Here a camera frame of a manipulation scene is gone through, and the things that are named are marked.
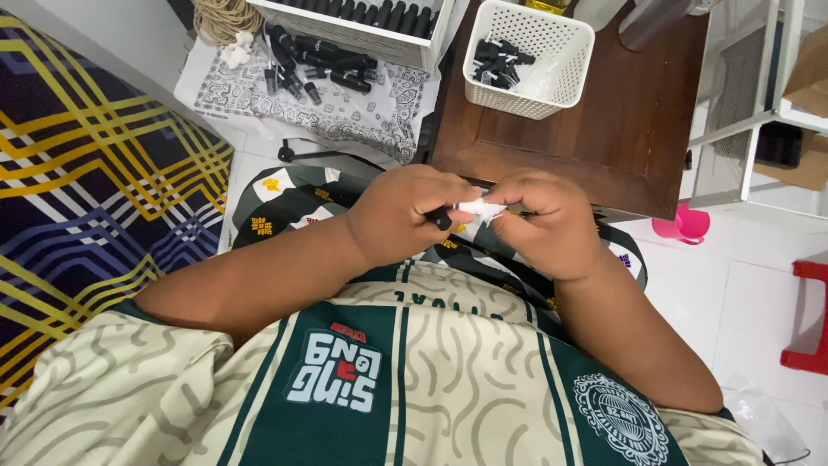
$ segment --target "shirt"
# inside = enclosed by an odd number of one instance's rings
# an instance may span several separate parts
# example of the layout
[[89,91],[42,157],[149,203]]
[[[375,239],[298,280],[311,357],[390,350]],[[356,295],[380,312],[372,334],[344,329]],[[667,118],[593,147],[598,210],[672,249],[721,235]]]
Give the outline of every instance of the shirt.
[[38,360],[0,429],[3,465],[762,464],[734,422],[654,409],[554,312],[419,260],[237,351],[125,300]]

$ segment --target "white tissue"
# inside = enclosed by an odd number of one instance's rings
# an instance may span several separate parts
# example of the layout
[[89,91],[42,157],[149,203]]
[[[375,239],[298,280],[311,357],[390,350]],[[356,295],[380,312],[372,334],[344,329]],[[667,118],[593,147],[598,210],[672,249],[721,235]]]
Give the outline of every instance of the white tissue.
[[455,205],[455,209],[477,216],[486,226],[489,226],[490,221],[500,216],[505,208],[506,206],[500,204],[488,204],[483,201],[482,197],[477,201],[461,202]]
[[221,51],[221,59],[227,67],[235,70],[239,65],[250,61],[250,51],[253,49],[253,34],[250,32],[236,32],[236,43],[230,44]]

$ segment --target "person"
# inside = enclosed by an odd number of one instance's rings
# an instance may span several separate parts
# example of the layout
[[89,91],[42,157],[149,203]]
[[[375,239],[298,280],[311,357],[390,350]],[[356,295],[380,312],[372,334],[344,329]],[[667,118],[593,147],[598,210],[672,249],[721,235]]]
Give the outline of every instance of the person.
[[0,464],[762,463],[574,183],[513,174],[484,200],[525,211],[449,231],[460,177],[359,183],[261,173],[233,250],[40,358]]

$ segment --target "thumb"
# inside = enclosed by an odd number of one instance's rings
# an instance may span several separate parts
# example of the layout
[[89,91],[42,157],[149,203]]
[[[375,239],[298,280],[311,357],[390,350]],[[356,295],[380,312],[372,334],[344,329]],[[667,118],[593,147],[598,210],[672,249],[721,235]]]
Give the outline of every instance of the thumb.
[[529,241],[537,230],[536,226],[523,217],[510,213],[492,220],[491,227],[495,235],[515,249]]

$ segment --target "clear plastic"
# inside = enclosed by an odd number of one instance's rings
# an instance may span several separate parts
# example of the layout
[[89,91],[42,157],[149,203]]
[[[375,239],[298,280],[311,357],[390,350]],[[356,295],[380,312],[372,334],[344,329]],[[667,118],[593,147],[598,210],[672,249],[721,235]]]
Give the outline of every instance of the clear plastic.
[[730,386],[738,389],[725,393],[724,405],[736,423],[747,430],[750,438],[777,465],[816,466],[816,458],[805,441],[779,409],[753,382],[735,377]]

